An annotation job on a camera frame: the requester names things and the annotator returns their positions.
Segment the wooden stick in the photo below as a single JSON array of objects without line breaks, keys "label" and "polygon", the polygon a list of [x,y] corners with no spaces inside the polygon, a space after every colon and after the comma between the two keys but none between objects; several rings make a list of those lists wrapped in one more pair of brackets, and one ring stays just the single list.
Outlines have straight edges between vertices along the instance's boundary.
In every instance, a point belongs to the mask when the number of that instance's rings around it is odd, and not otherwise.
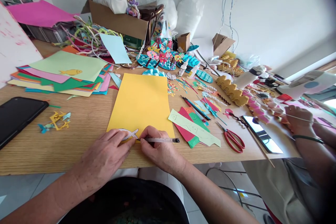
[{"label": "wooden stick", "polygon": [[247,129],[249,130],[250,134],[252,135],[254,141],[257,143],[257,145],[259,146],[259,149],[261,150],[261,152],[264,154],[265,158],[271,163],[271,165],[273,166],[273,168],[275,168],[274,164],[272,163],[272,161],[270,160],[270,158],[267,156],[266,152],[264,151],[261,143],[259,142],[259,140],[257,139],[257,137],[254,135],[254,133],[252,132],[252,130],[247,127]]}]

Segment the smartphone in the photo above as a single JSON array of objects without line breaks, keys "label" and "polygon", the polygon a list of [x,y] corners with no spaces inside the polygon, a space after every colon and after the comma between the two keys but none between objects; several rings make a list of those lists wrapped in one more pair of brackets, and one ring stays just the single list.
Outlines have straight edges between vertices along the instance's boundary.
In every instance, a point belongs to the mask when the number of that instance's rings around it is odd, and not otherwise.
[{"label": "smartphone", "polygon": [[0,105],[0,149],[48,106],[46,101],[24,97],[14,97]]},{"label": "smartphone", "polygon": [[242,116],[242,119],[251,127],[253,134],[269,153],[284,153],[255,118],[244,115]]}]

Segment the red scissors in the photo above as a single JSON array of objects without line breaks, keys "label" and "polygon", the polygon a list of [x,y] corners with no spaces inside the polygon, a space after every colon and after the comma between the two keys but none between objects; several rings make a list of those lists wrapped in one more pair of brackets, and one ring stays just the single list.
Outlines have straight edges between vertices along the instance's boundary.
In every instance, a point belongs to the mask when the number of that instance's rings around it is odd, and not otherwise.
[{"label": "red scissors", "polygon": [[[225,129],[222,125],[220,125],[218,123],[218,125],[222,128],[222,130],[224,131],[224,137],[225,140],[227,142],[227,144],[231,147],[231,149],[233,149],[235,152],[238,153],[243,153],[243,149],[245,149],[245,144],[243,142],[243,140],[234,132],[232,132],[229,129]],[[232,143],[230,142],[230,140],[238,147],[238,149],[235,149],[232,145]]]}]

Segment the white glue bottle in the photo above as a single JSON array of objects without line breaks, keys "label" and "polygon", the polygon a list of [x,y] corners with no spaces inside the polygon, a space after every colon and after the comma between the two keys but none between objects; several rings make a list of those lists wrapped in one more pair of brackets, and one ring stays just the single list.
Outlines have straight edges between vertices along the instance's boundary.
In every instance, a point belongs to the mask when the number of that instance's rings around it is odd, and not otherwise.
[{"label": "white glue bottle", "polygon": [[182,77],[182,75],[184,74],[184,71],[187,69],[187,66],[188,66],[188,61],[189,59],[187,59],[187,61],[185,61],[183,65],[180,67],[180,70],[177,73],[178,77]]},{"label": "white glue bottle", "polygon": [[258,76],[262,75],[266,71],[264,65],[252,67],[249,71],[240,75],[237,79],[233,81],[237,85],[237,88],[244,89],[247,85],[255,81]]},{"label": "white glue bottle", "polygon": [[196,74],[197,70],[199,69],[199,65],[201,64],[201,62],[199,62],[196,66],[193,67],[193,69],[189,72],[189,74],[187,75],[187,77],[189,79],[192,79],[194,77],[194,75]]}]

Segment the brown cardboard box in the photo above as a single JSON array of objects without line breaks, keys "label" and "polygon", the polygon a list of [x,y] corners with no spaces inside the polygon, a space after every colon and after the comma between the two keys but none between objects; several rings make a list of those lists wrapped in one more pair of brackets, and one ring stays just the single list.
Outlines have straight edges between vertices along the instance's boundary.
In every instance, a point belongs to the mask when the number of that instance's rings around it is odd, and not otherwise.
[{"label": "brown cardboard box", "polygon": [[177,38],[177,48],[181,47],[183,52],[188,51],[190,47],[190,33],[182,34]]},{"label": "brown cardboard box", "polygon": [[233,45],[235,40],[232,40],[224,35],[216,33],[214,38],[212,39],[213,42],[213,55],[214,56],[222,56],[229,48]]},{"label": "brown cardboard box", "polygon": [[109,7],[87,0],[81,14],[90,12],[93,23],[121,33],[125,45],[138,48],[145,41],[147,21],[127,14],[114,14]]}]

